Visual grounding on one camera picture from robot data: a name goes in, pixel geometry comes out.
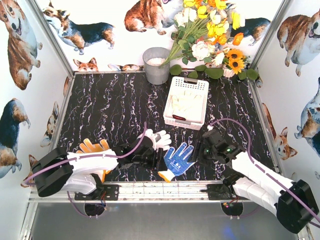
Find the glove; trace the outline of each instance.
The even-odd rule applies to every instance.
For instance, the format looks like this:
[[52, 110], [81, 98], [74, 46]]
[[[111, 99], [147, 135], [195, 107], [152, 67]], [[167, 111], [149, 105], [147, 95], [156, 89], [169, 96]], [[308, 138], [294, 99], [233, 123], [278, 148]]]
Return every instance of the glove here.
[[185, 121], [188, 118], [189, 110], [201, 100], [200, 95], [195, 95], [191, 91], [184, 91], [179, 96], [173, 95], [171, 98], [172, 117]]
[[171, 144], [170, 134], [166, 134], [165, 130], [154, 133], [152, 129], [147, 129], [144, 136], [151, 139], [153, 143], [152, 148], [154, 150], [161, 148], [163, 151], [167, 151], [169, 149], [169, 145]]
[[195, 164], [194, 162], [188, 162], [193, 150], [194, 146], [189, 145], [187, 147], [185, 142], [183, 142], [176, 151], [174, 147], [170, 147], [164, 155], [164, 162], [168, 170], [159, 171], [159, 176], [167, 183], [170, 183], [175, 176], [184, 174], [193, 164]]
[[[77, 154], [98, 153], [98, 152], [103, 152], [110, 149], [109, 144], [105, 139], [102, 139], [100, 141], [100, 144], [99, 143], [92, 144], [88, 138], [83, 140], [83, 142], [84, 143], [80, 143], [79, 147], [81, 150], [77, 150], [76, 151]], [[110, 172], [111, 172], [110, 170], [103, 170], [103, 174], [101, 178], [102, 182], [105, 181], [106, 175]]]

